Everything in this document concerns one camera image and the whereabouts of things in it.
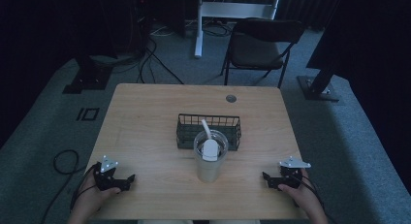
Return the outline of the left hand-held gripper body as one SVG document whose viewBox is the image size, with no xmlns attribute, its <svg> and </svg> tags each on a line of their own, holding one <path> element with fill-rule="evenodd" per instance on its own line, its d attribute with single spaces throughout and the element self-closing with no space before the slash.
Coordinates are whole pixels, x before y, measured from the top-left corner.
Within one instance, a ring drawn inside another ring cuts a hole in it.
<svg viewBox="0 0 411 224">
<path fill-rule="evenodd" d="M 122 182 L 126 182 L 126 179 L 115 179 L 114 173 L 118 162 L 110 159 L 107 155 L 104 155 L 101 162 L 97 162 L 94 170 L 94 179 L 97 187 L 101 191 L 105 191 L 111 188 L 119 188 Z"/>
</svg>

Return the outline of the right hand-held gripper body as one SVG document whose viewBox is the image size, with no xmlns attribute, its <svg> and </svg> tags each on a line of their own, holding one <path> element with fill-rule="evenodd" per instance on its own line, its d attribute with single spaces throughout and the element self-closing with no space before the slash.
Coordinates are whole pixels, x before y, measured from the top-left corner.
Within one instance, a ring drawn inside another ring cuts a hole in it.
<svg viewBox="0 0 411 224">
<path fill-rule="evenodd" d="M 308 169 L 311 164 L 299 158 L 290 156 L 288 159 L 279 162 L 280 174 L 284 177 L 283 183 L 298 188 L 302 181 L 302 169 Z"/>
</svg>

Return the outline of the clear plastic cup with lid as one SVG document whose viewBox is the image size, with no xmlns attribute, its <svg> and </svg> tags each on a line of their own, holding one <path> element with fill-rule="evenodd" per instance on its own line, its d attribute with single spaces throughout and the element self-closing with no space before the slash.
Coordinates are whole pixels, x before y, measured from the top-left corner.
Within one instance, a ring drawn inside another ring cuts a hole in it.
<svg viewBox="0 0 411 224">
<path fill-rule="evenodd" d="M 202 182 L 214 182 L 228 153 L 228 140 L 217 130 L 199 133 L 193 143 L 197 176 Z"/>
</svg>

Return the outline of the black wire basket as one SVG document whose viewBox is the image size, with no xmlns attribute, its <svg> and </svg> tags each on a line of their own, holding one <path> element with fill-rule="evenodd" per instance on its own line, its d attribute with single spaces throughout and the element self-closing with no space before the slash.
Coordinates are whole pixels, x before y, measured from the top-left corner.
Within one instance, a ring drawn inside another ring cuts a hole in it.
<svg viewBox="0 0 411 224">
<path fill-rule="evenodd" d="M 193 147 L 195 137 L 204 131 L 203 119 L 210 130 L 217 130 L 226 136 L 230 151 L 238 150 L 241 138 L 240 118 L 238 116 L 192 113 L 180 113 L 178 115 L 176 127 L 178 148 L 188 149 Z"/>
</svg>

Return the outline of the white spoon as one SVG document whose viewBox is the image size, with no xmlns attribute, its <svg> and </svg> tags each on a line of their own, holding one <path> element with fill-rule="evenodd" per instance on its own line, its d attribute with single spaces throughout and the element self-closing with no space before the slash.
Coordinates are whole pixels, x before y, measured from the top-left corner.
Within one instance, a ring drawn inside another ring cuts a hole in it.
<svg viewBox="0 0 411 224">
<path fill-rule="evenodd" d="M 211 132 L 210 132 L 210 129 L 209 129 L 205 119 L 202 119 L 202 125 L 204 127 L 207 139 L 212 140 Z"/>
</svg>

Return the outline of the person's right hand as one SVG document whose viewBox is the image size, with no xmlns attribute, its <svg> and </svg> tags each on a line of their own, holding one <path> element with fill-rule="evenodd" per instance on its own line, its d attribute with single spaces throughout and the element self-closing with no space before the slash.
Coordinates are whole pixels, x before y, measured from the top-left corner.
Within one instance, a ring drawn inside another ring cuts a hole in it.
<svg viewBox="0 0 411 224">
<path fill-rule="evenodd" d="M 311 191 L 311 183 L 304 176 L 298 188 L 292 188 L 286 184 L 280 184 L 279 189 L 291 198 L 306 212 L 309 208 L 322 208 L 317 196 Z"/>
</svg>

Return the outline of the person's left hand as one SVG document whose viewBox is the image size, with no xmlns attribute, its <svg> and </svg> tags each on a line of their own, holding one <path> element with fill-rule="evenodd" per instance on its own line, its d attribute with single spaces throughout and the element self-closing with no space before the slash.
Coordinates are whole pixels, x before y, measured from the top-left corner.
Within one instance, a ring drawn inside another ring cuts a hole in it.
<svg viewBox="0 0 411 224">
<path fill-rule="evenodd" d="M 119 188 L 111 188 L 101 191 L 97 186 L 93 175 L 88 175 L 80 186 L 78 196 L 70 213 L 76 216 L 87 216 L 88 219 L 95 214 L 109 198 L 119 194 Z"/>
</svg>

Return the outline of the black folding chair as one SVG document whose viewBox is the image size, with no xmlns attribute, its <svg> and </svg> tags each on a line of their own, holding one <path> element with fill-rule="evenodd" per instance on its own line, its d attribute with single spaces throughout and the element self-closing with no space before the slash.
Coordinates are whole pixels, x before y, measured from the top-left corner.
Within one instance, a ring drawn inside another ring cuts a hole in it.
<svg viewBox="0 0 411 224">
<path fill-rule="evenodd" d="M 228 84 L 231 69 L 266 71 L 264 78 L 280 70 L 280 88 L 288 66 L 291 48 L 297 44 L 304 26 L 297 20 L 247 18 L 235 24 L 220 75 Z"/>
</svg>

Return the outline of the black stand with base plate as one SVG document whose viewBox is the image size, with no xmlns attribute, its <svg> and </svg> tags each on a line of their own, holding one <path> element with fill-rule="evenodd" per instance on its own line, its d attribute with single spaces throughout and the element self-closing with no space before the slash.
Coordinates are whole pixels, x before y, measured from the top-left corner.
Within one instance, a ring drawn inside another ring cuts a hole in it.
<svg viewBox="0 0 411 224">
<path fill-rule="evenodd" d="M 83 90 L 105 90 L 112 72 L 112 66 L 99 66 L 86 54 L 75 57 L 79 70 L 63 94 L 81 94 Z"/>
<path fill-rule="evenodd" d="M 339 6 L 342 0 L 335 0 L 330 11 L 331 17 L 325 31 L 314 49 L 307 68 L 318 69 L 319 73 L 313 77 L 298 77 L 300 88 L 306 100 L 321 100 L 337 102 L 338 96 L 330 88 L 332 76 L 335 74 L 339 61 L 338 47 L 340 42 L 337 37 L 336 18 L 339 14 Z"/>
</svg>

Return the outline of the white metal desk frame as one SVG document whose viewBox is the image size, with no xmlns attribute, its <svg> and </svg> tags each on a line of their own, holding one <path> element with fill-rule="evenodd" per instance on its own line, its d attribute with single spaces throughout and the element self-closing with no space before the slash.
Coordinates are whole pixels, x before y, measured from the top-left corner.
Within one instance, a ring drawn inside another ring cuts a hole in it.
<svg viewBox="0 0 411 224">
<path fill-rule="evenodd" d="M 198 0 L 197 38 L 194 56 L 203 55 L 203 18 L 264 18 L 275 19 L 280 0 L 272 0 L 270 4 L 232 3 Z"/>
</svg>

